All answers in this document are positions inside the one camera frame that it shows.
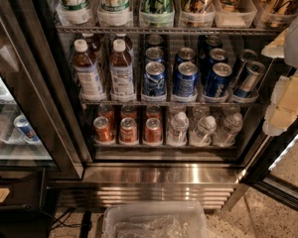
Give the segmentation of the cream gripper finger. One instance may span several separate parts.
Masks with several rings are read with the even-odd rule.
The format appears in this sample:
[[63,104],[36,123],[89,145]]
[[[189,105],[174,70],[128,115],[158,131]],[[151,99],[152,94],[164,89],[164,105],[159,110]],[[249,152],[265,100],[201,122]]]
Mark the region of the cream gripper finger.
[[268,136],[279,136],[298,117],[298,72],[290,77],[280,76],[264,115],[262,131]]
[[271,59],[283,59],[284,58],[284,44],[285,38],[288,33],[288,28],[281,32],[271,43],[266,45],[261,54]]

